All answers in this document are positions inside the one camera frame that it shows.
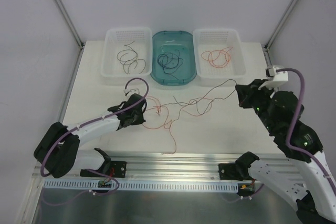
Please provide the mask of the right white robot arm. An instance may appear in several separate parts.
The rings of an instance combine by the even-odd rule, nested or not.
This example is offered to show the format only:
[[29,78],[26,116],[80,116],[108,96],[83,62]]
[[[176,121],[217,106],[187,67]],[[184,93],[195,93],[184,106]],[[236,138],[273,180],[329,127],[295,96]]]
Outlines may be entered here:
[[299,96],[274,91],[267,81],[237,84],[238,104],[253,109],[276,146],[298,170],[303,185],[274,172],[256,154],[246,152],[235,161],[236,180],[252,178],[284,199],[302,223],[335,223],[335,179],[317,133],[300,121],[305,85]]

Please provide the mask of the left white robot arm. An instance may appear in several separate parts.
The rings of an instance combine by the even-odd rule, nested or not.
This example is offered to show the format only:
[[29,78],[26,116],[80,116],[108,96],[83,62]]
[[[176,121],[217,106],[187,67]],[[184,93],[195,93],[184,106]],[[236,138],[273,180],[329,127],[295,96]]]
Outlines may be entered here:
[[88,122],[76,126],[56,122],[49,127],[33,156],[42,165],[41,170],[54,178],[61,178],[74,169],[80,170],[81,177],[124,177],[121,168],[125,163],[112,161],[100,148],[81,150],[80,147],[104,134],[143,124],[146,107],[146,99],[134,93],[127,101]]

